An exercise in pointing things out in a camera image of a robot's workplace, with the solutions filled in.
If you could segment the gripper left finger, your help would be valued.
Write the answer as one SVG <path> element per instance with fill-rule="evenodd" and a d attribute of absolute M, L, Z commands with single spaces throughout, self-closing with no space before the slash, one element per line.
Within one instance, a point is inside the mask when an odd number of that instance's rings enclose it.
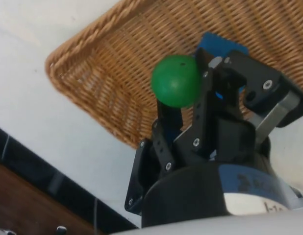
<path fill-rule="evenodd" d="M 181 134 L 183 120 L 180 108 L 157 101 L 157 118 L 151 125 L 151 138 L 143 138 L 136 149 L 124 208 L 141 215 L 149 189 L 176 168 L 173 140 Z"/>

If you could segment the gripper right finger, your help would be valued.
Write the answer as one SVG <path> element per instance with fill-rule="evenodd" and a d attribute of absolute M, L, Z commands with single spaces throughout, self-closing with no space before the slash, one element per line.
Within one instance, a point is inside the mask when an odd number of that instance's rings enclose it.
<path fill-rule="evenodd" d="M 204 51 L 196 53 L 200 94 L 193 102 L 190 128 L 174 141 L 183 165 L 244 163 L 268 156 L 269 134 L 302 116 L 302 91 L 282 72 L 239 51 L 215 68 Z"/>

